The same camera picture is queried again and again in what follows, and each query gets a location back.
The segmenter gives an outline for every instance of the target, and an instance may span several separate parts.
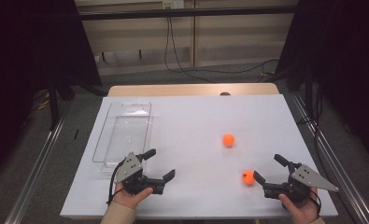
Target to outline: person's right hand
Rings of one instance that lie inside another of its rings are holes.
[[[115,187],[115,191],[121,189],[123,189],[123,184],[120,182]],[[132,195],[123,189],[114,196],[114,202],[136,209],[137,205],[141,203],[141,201],[145,200],[148,196],[150,196],[152,192],[153,188],[146,188],[140,191],[138,194]]]
[[[310,192],[309,196],[316,201],[318,189],[311,188],[311,190],[315,193]],[[309,224],[318,219],[318,208],[309,199],[307,199],[306,204],[300,208],[295,206],[295,204],[285,194],[279,194],[279,199],[291,213],[292,222],[294,224]]]

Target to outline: beige sleeve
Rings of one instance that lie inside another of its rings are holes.
[[[135,209],[111,202],[101,224],[133,224],[134,222]]]
[[[325,224],[323,219],[321,219],[321,217],[319,217],[318,219],[316,219],[315,221],[309,223],[309,224]]]

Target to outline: ball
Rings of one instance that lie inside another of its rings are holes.
[[[227,147],[231,147],[234,144],[234,136],[230,133],[225,134],[222,138],[222,143]]]
[[[250,170],[246,170],[242,174],[242,181],[247,185],[252,185],[254,183],[253,172]]]

